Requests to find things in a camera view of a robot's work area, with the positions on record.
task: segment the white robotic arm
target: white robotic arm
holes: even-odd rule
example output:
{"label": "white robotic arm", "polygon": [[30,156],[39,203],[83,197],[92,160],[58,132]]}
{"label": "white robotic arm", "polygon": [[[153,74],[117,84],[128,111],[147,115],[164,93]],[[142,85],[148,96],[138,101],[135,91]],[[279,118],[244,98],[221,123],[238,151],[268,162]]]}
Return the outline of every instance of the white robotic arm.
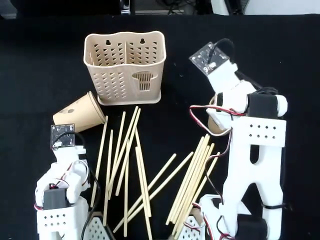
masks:
{"label": "white robotic arm", "polygon": [[[218,224],[221,230],[226,230],[226,234],[237,239],[238,214],[246,215],[249,212],[242,198],[248,186],[256,183],[264,205],[262,217],[267,229],[265,237],[278,240],[283,205],[281,159],[286,138],[286,121],[278,117],[287,112],[287,100],[278,94],[259,94],[263,89],[256,89],[251,82],[239,79],[236,75],[237,65],[217,47],[217,43],[208,43],[190,60],[207,76],[215,91],[212,108],[208,107],[206,112],[221,131],[232,131],[223,202],[213,204],[213,198],[220,198],[218,195],[206,195],[200,200],[200,205],[204,206],[203,213],[209,219],[211,228],[215,229],[214,239],[220,237]],[[250,160],[252,145],[259,146],[256,163]]]}

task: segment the tipped over paper cup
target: tipped over paper cup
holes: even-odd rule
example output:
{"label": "tipped over paper cup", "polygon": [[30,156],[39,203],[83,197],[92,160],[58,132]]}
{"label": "tipped over paper cup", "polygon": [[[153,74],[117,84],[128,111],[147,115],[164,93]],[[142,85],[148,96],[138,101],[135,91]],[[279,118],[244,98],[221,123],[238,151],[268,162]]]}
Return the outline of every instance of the tipped over paper cup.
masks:
{"label": "tipped over paper cup", "polygon": [[89,91],[74,103],[53,115],[55,125],[75,124],[77,133],[106,122],[104,113]]}

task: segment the circuit board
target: circuit board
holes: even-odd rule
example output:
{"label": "circuit board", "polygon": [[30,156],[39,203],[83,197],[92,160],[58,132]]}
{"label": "circuit board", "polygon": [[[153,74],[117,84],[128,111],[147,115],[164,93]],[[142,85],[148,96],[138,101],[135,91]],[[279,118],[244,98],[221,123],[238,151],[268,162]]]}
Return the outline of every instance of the circuit board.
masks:
{"label": "circuit board", "polygon": [[189,57],[190,61],[206,76],[229,60],[229,57],[223,51],[218,47],[215,47],[214,52],[212,52],[210,63],[208,64],[210,51],[214,46],[215,45],[212,42],[209,42]]}
{"label": "circuit board", "polygon": [[74,134],[66,134],[62,136],[58,141],[54,142],[61,134],[66,132],[73,132],[75,130],[75,125],[72,124],[63,124],[63,125],[51,125],[51,134],[50,134],[50,148],[53,147],[72,147],[75,146]]}

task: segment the hole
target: hole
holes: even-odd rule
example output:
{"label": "hole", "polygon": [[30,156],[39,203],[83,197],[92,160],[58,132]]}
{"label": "hole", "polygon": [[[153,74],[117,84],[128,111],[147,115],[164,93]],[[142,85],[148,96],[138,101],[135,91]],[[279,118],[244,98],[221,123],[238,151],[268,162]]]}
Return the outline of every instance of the hole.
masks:
{"label": "hole", "polygon": [[259,159],[259,145],[250,146],[250,162],[255,164]]}

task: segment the white wall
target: white wall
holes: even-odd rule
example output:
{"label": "white wall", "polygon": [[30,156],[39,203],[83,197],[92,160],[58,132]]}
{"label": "white wall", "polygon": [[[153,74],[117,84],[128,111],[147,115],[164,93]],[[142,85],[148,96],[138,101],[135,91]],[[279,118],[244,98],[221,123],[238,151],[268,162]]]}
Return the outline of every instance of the white wall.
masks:
{"label": "white wall", "polygon": [[249,0],[244,14],[320,14],[320,0]]}

